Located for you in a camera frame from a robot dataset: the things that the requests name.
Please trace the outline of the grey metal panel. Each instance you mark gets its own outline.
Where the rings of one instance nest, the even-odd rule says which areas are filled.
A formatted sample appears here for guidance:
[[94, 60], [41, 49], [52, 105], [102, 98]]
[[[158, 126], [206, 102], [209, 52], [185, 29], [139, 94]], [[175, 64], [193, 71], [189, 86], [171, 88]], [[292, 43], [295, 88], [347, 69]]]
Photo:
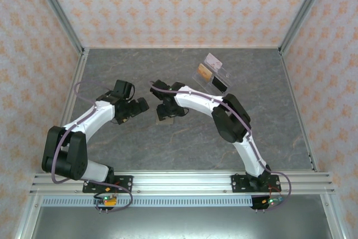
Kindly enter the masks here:
[[332, 239], [324, 212], [289, 207], [42, 208], [32, 239]]

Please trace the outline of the aluminium frame leg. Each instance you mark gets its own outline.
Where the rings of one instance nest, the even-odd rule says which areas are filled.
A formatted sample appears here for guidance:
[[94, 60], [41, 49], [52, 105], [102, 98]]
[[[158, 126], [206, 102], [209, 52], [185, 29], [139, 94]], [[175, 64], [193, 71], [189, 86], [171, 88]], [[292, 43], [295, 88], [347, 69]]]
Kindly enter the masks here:
[[42, 195], [29, 196], [15, 234], [15, 239], [32, 239], [42, 202]]
[[332, 239], [350, 239], [338, 196], [336, 194], [321, 194], [320, 197]]

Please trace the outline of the aluminium side rail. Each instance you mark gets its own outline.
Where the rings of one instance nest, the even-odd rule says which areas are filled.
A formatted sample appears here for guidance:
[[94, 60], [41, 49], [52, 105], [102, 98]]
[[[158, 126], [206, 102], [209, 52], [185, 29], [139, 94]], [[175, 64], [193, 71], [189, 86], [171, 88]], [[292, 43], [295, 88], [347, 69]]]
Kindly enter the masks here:
[[76, 95], [73, 91], [73, 86], [77, 82], [81, 81], [81, 79], [82, 79], [84, 68], [86, 66], [86, 62], [87, 62], [87, 58], [88, 58], [89, 50], [90, 50], [89, 48], [84, 48], [83, 52], [81, 52], [81, 54], [78, 58], [77, 65], [76, 65], [76, 68], [75, 68], [73, 76], [72, 76], [72, 80], [69, 85], [67, 98], [65, 100], [65, 106], [64, 106], [64, 110], [63, 110], [62, 117], [60, 120], [60, 126], [65, 125], [71, 119], [73, 108], [76, 103]]
[[280, 47], [278, 47], [278, 52], [280, 54], [281, 64], [282, 64], [282, 67], [284, 69], [286, 79], [288, 81], [288, 86], [289, 86], [290, 93], [291, 93], [291, 96], [292, 96], [292, 99], [293, 99], [295, 111], [296, 111], [296, 114], [297, 114], [297, 117], [298, 117], [299, 125], [300, 125], [301, 131], [302, 131], [302, 136], [303, 136], [305, 146], [306, 146], [306, 149], [307, 149], [307, 152], [308, 152], [308, 156], [309, 156], [309, 159], [310, 159], [310, 162], [311, 162], [312, 170], [314, 172], [319, 172], [319, 166], [318, 166], [318, 163], [317, 163], [317, 158], [315, 156], [314, 151], [311, 148], [311, 143], [309, 141], [309, 137], [308, 137], [307, 132], [306, 132], [305, 124], [304, 124], [303, 118], [302, 118], [301, 113], [300, 113], [300, 107], [299, 107], [299, 105], [297, 103], [297, 99], [296, 99], [296, 96], [295, 96], [293, 83], [292, 83], [292, 81], [290, 79], [289, 72], [288, 72], [288, 67], [287, 67], [287, 65], [285, 63], [284, 53], [282, 52]]

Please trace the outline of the orange card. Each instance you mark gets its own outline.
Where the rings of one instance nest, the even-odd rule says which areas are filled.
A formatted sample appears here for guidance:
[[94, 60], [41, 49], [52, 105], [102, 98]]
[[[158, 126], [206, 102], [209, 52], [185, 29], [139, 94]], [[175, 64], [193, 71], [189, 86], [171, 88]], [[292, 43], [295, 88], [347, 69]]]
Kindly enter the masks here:
[[210, 81], [212, 77], [212, 71], [210, 71], [206, 66], [204, 66], [202, 63], [199, 64], [197, 68], [197, 73], [207, 82]]

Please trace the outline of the pale pink card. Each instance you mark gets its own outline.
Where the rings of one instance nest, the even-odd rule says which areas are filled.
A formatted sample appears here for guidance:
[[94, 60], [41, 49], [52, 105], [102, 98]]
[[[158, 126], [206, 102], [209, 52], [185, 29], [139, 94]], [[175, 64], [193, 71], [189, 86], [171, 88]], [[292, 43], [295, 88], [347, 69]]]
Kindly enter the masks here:
[[204, 63], [210, 67], [214, 72], [217, 72], [221, 67], [222, 67], [222, 62], [216, 58], [214, 55], [212, 55], [212, 53], [209, 53], [205, 60]]

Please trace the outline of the black card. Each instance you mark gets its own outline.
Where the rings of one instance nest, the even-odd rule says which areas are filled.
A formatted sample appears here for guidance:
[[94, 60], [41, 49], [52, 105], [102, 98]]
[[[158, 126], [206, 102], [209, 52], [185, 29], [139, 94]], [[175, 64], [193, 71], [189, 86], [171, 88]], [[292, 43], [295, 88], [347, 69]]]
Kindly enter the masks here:
[[213, 77], [213, 80], [211, 83], [221, 93], [226, 92], [228, 89], [228, 86], [224, 82], [222, 82], [217, 76]]

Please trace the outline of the aluminium mounting rail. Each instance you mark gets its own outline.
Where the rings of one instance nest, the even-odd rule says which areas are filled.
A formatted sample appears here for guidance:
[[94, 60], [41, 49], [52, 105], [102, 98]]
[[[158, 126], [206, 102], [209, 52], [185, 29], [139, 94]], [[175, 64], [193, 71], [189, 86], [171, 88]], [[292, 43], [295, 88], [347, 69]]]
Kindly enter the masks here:
[[[231, 176], [242, 174], [235, 170], [167, 170], [116, 171], [116, 175], [132, 175], [135, 195], [215, 195], [232, 193]], [[291, 193], [335, 193], [338, 187], [329, 172], [312, 170], [284, 171], [291, 182]], [[36, 174], [31, 195], [81, 195], [83, 182], [69, 180], [54, 184], [49, 174]]]

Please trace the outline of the aluminium frame post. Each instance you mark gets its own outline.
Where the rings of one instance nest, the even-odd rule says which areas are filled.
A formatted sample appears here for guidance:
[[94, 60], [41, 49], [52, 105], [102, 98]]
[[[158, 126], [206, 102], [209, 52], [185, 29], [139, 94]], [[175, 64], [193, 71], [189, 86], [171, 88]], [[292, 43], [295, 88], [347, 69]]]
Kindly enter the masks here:
[[84, 47], [82, 46], [74, 28], [72, 27], [68, 16], [65, 14], [59, 0], [47, 0], [51, 9], [54, 11], [57, 19], [59, 20], [62, 28], [64, 29], [69, 41], [75, 48], [75, 50], [82, 55], [84, 52]]
[[314, 3], [315, 0], [303, 0], [303, 3], [300, 6], [293, 22], [291, 23], [285, 37], [283, 38], [281, 45], [278, 47], [278, 51], [281, 56], [283, 56], [289, 49], [290, 44], [294, 40], [296, 34], [298, 33], [302, 23], [304, 22]]

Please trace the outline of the clear acrylic card stand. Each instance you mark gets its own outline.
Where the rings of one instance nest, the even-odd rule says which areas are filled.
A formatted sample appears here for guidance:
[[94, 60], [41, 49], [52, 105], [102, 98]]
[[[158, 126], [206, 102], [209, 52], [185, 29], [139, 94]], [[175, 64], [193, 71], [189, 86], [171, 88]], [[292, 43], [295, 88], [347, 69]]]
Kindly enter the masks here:
[[[230, 91], [233, 88], [233, 76], [227, 72], [224, 68], [220, 68], [217, 72], [214, 72], [210, 67], [208, 67], [205, 63], [202, 63], [204, 66], [206, 66], [210, 71], [212, 71], [212, 77], [209, 82], [205, 81], [198, 73], [197, 69], [194, 71], [192, 78], [204, 89], [204, 91], [210, 95], [215, 96], [225, 96], [226, 94], [230, 93]], [[217, 90], [212, 85], [213, 77], [217, 76], [222, 82], [224, 82], [228, 89], [226, 92], [221, 93], [219, 90]]]

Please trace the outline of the beige leather card holder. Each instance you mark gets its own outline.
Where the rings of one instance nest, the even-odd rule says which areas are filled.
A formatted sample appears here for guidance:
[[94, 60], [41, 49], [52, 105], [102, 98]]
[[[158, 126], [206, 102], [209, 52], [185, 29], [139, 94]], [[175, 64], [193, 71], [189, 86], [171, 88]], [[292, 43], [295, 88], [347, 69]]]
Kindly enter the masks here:
[[164, 118], [163, 120], [159, 119], [159, 116], [156, 114], [156, 125], [172, 125], [174, 123], [174, 118]]

